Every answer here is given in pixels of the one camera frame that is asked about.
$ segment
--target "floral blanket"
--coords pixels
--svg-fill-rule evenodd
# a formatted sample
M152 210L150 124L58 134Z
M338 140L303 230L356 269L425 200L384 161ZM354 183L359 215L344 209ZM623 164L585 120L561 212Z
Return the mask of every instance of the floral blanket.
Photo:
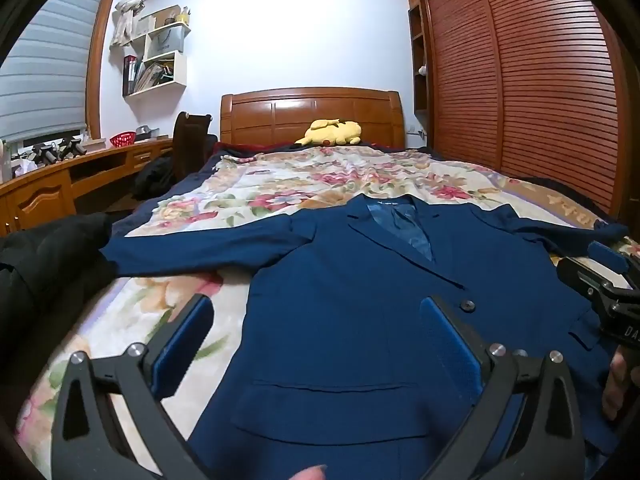
M359 193L376 198L409 193L428 203L472 202L484 209L510 204L520 216L581 228L592 228L596 219L557 192L482 166L438 162L415 150L386 154L364 146L323 147L226 156L214 176L194 191L160 202L149 222L129 236L240 226L300 208L341 205ZM624 249L640 250L631 241ZM623 285L619 276L594 262L591 266ZM16 439L44 476L50 478L50 430L71 352L82 349L94 358L120 354L132 342L148 341L194 293L207 294L216 309L212 330L176 395L162 402L187 437L240 344L249 283L242 270L218 269L197 276L121 278L103 292L50 359L16 428ZM157 471L124 401L115 396L114 403L138 461Z

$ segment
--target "human hand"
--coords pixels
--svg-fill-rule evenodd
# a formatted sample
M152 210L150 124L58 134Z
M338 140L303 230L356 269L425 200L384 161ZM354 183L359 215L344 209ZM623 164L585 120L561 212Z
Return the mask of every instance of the human hand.
M290 480L324 480L324 470L326 466L317 465L310 467L304 471L300 471L297 475L293 476Z
M618 416L631 383L640 386L640 352L619 346L611 360L607 385L602 394L602 410L609 420Z

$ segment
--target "jacket sleeve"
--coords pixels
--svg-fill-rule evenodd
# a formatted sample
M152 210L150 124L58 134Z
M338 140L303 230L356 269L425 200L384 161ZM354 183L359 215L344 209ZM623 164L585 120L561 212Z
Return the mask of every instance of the jacket sleeve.
M503 205L492 211L476 207L474 213L495 228L531 242L541 242L548 252L559 256L586 256L587 247L591 242L610 246L629 234L626 226L607 224L601 220L596 220L593 229L580 229L520 218L510 205Z
M173 276L226 265L257 270L306 243L314 228L279 214L240 227L112 238L102 254L118 276Z

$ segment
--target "desk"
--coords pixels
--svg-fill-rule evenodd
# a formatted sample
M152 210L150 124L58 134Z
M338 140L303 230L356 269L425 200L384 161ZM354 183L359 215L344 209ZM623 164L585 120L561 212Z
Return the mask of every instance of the desk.
M0 236L76 214L74 201L172 150L171 139L146 140L76 156L0 184Z

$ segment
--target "yellow plush toy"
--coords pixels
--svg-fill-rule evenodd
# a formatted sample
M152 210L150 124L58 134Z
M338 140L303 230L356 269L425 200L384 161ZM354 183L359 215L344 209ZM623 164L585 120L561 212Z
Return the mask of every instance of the yellow plush toy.
M360 142L362 128L353 121L341 122L340 119L319 119L311 124L305 136L296 141L296 144L322 144L333 146L335 144L357 144Z

